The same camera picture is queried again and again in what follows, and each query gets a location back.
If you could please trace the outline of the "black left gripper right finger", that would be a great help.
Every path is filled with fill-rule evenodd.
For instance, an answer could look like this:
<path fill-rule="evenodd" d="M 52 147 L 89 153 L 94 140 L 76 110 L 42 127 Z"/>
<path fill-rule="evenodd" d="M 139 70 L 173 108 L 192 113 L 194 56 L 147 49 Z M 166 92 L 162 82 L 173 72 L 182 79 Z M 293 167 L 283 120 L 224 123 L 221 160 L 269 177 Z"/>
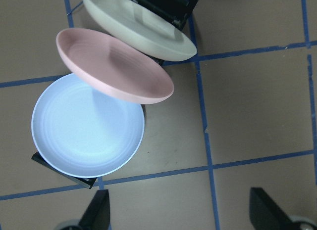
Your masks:
<path fill-rule="evenodd" d="M 249 218 L 256 230 L 315 230 L 317 225 L 303 217 L 288 216 L 261 187 L 249 192 Z"/>

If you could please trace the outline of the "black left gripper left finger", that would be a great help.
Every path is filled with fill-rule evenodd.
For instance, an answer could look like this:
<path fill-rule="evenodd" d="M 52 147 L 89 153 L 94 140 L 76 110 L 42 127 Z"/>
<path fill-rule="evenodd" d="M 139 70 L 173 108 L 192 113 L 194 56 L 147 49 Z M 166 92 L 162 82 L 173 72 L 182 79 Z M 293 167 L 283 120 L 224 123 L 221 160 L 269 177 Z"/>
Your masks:
<path fill-rule="evenodd" d="M 60 223 L 56 230 L 108 230 L 109 192 L 98 190 L 78 223 Z"/>

